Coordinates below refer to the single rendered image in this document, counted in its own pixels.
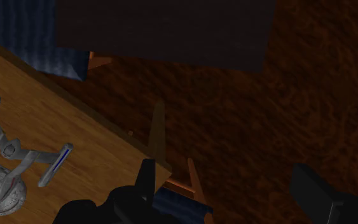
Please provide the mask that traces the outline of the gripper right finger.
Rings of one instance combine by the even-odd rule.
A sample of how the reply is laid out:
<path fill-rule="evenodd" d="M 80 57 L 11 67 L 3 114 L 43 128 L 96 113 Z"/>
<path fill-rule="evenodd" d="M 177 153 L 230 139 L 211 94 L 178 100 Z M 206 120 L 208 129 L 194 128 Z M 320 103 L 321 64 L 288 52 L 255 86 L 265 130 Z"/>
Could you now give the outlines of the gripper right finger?
<path fill-rule="evenodd" d="M 289 192 L 313 224 L 358 224 L 358 196 L 335 190 L 306 164 L 294 164 Z"/>

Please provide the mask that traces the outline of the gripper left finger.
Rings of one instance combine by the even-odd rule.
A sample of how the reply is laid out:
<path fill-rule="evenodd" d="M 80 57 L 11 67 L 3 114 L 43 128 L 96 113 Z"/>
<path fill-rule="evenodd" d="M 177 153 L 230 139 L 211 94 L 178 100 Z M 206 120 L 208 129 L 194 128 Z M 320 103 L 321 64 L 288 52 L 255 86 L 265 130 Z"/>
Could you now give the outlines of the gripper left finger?
<path fill-rule="evenodd" d="M 152 207 L 155 169 L 154 159 L 144 159 L 134 185 L 111 190 L 100 206 L 88 199 L 72 200 L 60 208 L 53 224 L 179 224 Z"/>

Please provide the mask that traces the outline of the blue upholstered wooden chair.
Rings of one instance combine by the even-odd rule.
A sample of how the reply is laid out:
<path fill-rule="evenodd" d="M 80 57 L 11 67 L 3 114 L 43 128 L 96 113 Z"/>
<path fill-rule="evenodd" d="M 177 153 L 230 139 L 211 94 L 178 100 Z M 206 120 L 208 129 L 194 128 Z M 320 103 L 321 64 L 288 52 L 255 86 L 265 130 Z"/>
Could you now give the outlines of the blue upholstered wooden chair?
<path fill-rule="evenodd" d="M 57 46 L 55 0 L 0 0 L 0 45 L 37 71 L 79 81 L 112 61 Z"/>
<path fill-rule="evenodd" d="M 194 161 L 188 159 L 191 185 L 169 178 L 171 187 L 162 186 L 155 194 L 153 207 L 164 214 L 171 214 L 180 224 L 216 224 L 214 209 L 207 203 Z"/>

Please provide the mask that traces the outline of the wooden table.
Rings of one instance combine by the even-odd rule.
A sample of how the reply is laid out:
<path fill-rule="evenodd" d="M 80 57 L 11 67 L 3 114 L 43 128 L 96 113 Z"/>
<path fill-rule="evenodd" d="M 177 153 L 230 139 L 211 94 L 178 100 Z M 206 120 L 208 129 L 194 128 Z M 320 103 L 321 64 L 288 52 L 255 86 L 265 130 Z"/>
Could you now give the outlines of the wooden table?
<path fill-rule="evenodd" d="M 23 206 L 0 216 L 0 224 L 52 224 L 66 202 L 92 199 L 134 184 L 141 162 L 152 151 L 115 124 L 0 46 L 0 130 L 28 150 L 58 152 L 74 148 L 45 187 L 38 181 L 46 164 L 33 163 L 22 174 Z"/>

